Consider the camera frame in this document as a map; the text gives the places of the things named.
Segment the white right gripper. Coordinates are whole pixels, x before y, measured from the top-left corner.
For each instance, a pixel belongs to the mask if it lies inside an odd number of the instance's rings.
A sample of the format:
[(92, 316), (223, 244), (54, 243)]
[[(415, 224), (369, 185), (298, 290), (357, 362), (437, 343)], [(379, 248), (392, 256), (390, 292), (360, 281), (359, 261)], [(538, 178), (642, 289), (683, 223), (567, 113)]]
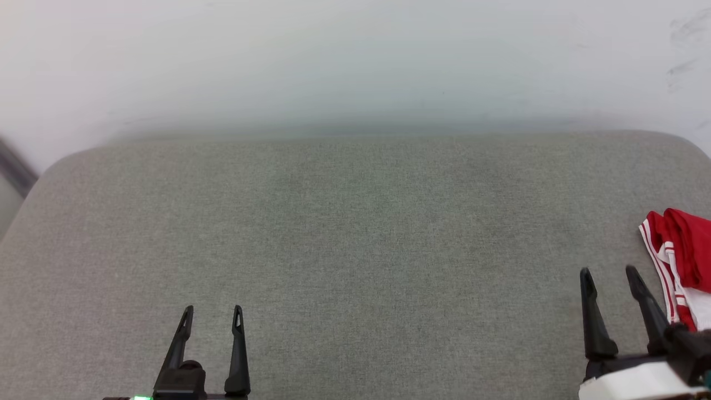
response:
[[(647, 330), (648, 354), (665, 354), (665, 313), (633, 265), (625, 267), (625, 275)], [(684, 379), (665, 357), (615, 358), (619, 348), (609, 337), (589, 268), (582, 268), (579, 278), (584, 354), (589, 360), (579, 400), (711, 400), (711, 364)]]

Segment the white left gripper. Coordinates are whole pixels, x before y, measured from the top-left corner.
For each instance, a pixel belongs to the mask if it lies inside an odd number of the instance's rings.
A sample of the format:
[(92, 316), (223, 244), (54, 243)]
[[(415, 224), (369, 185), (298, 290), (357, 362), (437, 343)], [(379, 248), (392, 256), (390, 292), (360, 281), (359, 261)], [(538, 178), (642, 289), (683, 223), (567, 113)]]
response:
[(251, 376), (242, 307), (235, 306), (233, 312), (233, 349), (228, 378), (224, 381), (225, 394), (207, 394), (206, 371), (199, 362), (184, 359), (186, 343), (191, 336), (193, 313), (194, 307), (188, 306), (182, 314), (153, 385), (155, 397), (104, 397), (103, 400), (248, 400)]

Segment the red and white garment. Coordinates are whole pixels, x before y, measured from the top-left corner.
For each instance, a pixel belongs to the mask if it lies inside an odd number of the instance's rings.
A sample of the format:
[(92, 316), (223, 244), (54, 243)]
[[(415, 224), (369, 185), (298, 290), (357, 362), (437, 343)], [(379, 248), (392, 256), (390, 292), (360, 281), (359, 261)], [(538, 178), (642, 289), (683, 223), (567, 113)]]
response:
[(668, 322), (711, 330), (711, 221), (675, 208), (638, 226), (660, 281)]

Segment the grey fabric sofa cushion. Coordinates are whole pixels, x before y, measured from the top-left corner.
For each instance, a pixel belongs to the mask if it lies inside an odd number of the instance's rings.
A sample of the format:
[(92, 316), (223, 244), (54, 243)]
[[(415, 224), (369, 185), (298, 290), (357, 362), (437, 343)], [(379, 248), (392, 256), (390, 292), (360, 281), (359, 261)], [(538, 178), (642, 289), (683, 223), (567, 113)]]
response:
[(150, 395), (186, 306), (220, 392), (236, 304), (249, 400), (577, 400), (579, 271), (645, 350), (625, 266), (663, 301), (668, 207), (711, 219), (711, 158), (648, 132), (84, 151), (0, 242), (0, 400)]

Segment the grey metal pole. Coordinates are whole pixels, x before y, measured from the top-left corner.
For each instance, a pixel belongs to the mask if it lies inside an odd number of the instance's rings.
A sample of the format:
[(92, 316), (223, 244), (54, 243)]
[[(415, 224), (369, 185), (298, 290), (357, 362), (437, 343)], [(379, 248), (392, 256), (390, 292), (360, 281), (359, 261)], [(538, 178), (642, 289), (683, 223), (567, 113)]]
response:
[(26, 198), (38, 175), (0, 138), (0, 174), (22, 198)]

